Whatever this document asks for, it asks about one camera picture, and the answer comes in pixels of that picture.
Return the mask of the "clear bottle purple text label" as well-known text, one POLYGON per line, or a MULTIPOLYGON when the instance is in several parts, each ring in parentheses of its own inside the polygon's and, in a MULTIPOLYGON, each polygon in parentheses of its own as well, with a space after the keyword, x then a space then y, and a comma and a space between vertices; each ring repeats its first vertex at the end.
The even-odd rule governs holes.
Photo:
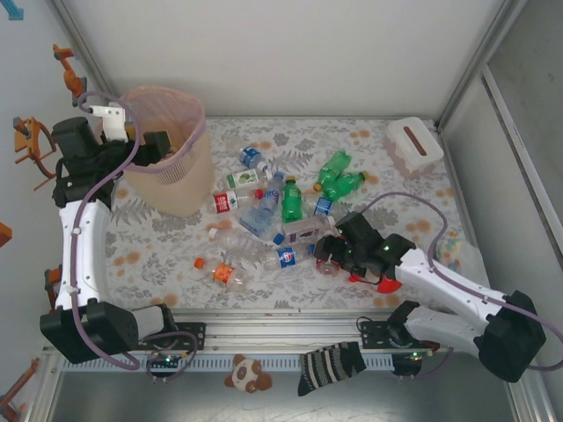
POLYGON ((334 227, 335 220, 331 215, 313 215, 299 221, 283 223, 273 242, 281 245, 308 241, 334 227))

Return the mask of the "clear bottle Pepsi label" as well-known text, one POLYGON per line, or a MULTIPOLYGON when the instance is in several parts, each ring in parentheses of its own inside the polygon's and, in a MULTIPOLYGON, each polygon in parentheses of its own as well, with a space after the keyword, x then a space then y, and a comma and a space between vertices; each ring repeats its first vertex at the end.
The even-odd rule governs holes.
POLYGON ((265 271, 272 272, 302 264, 313 257, 313 252, 314 244, 297 244, 293 247, 268 251, 261 259, 261 263, 265 271))

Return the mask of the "green bottle yellow cap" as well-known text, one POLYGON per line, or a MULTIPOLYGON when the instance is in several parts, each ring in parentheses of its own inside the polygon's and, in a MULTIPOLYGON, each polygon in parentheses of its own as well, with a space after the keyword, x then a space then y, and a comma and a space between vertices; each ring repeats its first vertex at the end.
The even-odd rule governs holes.
POLYGON ((328 200, 339 200, 350 193, 358 190, 368 177, 366 171, 346 172, 338 176, 333 182, 329 182, 323 191, 328 200))
POLYGON ((344 149, 336 151, 320 169, 313 190, 317 193, 322 192, 341 175, 350 165, 351 160, 352 157, 344 149))
POLYGON ((288 176, 282 193, 281 219, 283 222, 295 222, 302 218, 302 191, 296 184, 296 178, 288 176))

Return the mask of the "pale blue bottle purple lettering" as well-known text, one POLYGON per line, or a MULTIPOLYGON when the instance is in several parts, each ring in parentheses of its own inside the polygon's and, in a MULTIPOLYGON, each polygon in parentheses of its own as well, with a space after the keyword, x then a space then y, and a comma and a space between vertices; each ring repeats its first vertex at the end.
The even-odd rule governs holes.
POLYGON ((268 181, 267 189, 264 191, 260 199, 257 209, 265 215, 273 215, 278 207, 282 188, 284 184, 285 174, 282 171, 276 171, 273 177, 268 181))

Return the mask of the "clear unlabelled bottle white cap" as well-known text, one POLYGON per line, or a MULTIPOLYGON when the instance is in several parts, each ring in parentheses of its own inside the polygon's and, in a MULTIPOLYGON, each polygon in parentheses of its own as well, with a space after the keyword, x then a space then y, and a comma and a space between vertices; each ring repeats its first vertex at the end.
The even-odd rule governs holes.
POLYGON ((264 257, 274 249, 253 234, 240 229, 211 228, 208 231, 208 238, 237 258, 253 262, 261 263, 264 257))

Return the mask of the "clear bottle red label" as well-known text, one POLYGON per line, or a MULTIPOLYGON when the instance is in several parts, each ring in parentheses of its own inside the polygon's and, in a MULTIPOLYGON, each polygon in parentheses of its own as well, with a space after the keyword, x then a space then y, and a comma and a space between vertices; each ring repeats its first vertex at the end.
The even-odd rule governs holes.
POLYGON ((214 215, 228 214, 251 206, 263 197, 262 189, 250 191, 227 190, 213 193, 208 204, 208 211, 214 215))

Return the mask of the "lime label clear bottle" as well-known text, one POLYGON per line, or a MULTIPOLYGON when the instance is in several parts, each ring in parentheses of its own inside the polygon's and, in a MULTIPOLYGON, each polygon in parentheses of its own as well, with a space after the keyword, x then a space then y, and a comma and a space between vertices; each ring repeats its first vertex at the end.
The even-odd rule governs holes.
POLYGON ((231 173, 226 177, 226 187, 228 189, 257 189, 267 183, 272 176, 270 170, 258 171, 249 169, 231 173))

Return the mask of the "blue-label bottle white cap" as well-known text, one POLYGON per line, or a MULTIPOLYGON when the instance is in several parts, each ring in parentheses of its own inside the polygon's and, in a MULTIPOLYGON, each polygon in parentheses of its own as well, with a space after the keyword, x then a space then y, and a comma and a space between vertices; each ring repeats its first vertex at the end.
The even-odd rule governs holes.
POLYGON ((247 146, 239 151, 239 162, 247 169, 254 169, 261 172, 270 169, 262 153, 252 146, 247 146))

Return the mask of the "clear bottle orange label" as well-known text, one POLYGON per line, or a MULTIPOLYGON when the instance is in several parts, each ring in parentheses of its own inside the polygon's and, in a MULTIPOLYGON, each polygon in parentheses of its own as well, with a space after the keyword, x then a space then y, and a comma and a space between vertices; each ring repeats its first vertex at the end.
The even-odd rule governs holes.
POLYGON ((194 261, 194 267, 230 291, 244 291, 251 279, 245 270, 231 266, 218 258, 198 257, 194 261))

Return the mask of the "red fish plush toy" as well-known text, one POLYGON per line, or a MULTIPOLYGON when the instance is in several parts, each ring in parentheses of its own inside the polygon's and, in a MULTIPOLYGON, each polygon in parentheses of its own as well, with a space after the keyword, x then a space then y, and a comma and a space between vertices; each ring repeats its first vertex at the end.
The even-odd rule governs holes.
POLYGON ((379 294, 383 295, 392 294, 402 287, 400 281, 389 279, 385 275, 379 275, 377 280, 367 280, 357 274, 350 274, 347 280, 352 283, 363 283, 373 286, 379 294))

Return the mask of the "crushed blue-label bottle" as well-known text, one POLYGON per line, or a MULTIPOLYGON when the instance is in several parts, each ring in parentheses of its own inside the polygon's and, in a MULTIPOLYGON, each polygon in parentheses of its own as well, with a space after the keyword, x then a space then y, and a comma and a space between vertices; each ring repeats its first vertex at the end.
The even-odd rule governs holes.
POLYGON ((282 218, 277 207, 250 206, 239 217, 239 224, 263 241, 282 244, 282 218))

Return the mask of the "colourful printed plastic packet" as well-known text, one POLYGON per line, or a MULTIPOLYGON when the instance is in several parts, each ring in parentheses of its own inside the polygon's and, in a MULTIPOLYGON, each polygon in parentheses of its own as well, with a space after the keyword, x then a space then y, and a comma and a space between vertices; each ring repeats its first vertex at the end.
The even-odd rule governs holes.
POLYGON ((435 249, 435 259, 465 278, 477 277, 483 265, 479 249, 464 239, 445 239, 435 249))

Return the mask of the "floral tablecloth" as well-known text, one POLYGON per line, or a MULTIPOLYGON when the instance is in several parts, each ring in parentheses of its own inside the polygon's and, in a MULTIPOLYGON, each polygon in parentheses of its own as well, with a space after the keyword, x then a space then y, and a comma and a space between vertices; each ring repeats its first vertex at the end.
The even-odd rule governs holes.
MULTIPOLYGON (((313 194, 320 168, 338 150, 351 157, 351 171, 369 175, 341 201, 362 211, 381 234, 398 233, 427 249, 435 237, 472 241, 474 235, 449 163, 433 172, 404 178, 385 147, 383 120, 211 119, 208 132, 217 181, 240 169, 224 149, 243 137, 273 167, 295 176, 305 198, 313 194)), ((188 217, 150 207, 126 181, 113 201, 106 235, 107 278, 114 300, 129 308, 165 303, 178 309, 368 309, 393 308, 403 300, 429 302, 422 292, 402 287, 379 294, 373 286, 349 282, 347 273, 330 277, 312 260, 272 273, 258 262, 226 252, 208 238, 211 228, 236 226, 234 213, 211 215, 202 209, 188 217), (194 267, 198 257, 218 258, 251 277, 244 291, 230 291, 194 267)))

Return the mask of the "aluminium frame post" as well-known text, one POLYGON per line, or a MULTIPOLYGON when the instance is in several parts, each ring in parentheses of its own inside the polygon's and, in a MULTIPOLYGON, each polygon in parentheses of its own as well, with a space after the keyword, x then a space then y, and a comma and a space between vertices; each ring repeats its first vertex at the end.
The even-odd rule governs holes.
POLYGON ((45 2, 63 30, 69 44, 68 48, 71 48, 75 54, 74 58, 82 63, 82 67, 86 72, 87 88, 89 87, 89 82, 92 82, 93 87, 99 91, 116 95, 117 90, 115 90, 108 77, 104 75, 100 67, 100 60, 95 56, 93 47, 87 40, 85 31, 71 7, 70 0, 45 0, 45 2))
POLYGON ((450 122, 470 85, 479 79, 479 75, 490 62, 528 2, 529 0, 501 0, 490 22, 486 25, 484 34, 479 38, 479 43, 474 52, 470 55, 470 60, 446 102, 439 119, 435 123, 438 131, 444 129, 450 122))

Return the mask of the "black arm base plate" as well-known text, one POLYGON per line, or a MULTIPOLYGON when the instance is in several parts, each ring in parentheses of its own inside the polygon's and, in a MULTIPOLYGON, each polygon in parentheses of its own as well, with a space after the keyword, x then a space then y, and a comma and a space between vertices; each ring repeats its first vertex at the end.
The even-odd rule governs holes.
MULTIPOLYGON (((203 322, 178 322, 176 323, 178 331, 191 333, 197 340, 197 349, 203 350, 206 341, 207 324, 203 322)), ((194 342, 186 336, 176 337, 173 342, 173 350, 193 351, 194 342)))
POLYGON ((386 321, 359 319, 356 328, 360 332, 362 347, 366 350, 393 349, 389 324, 386 321))

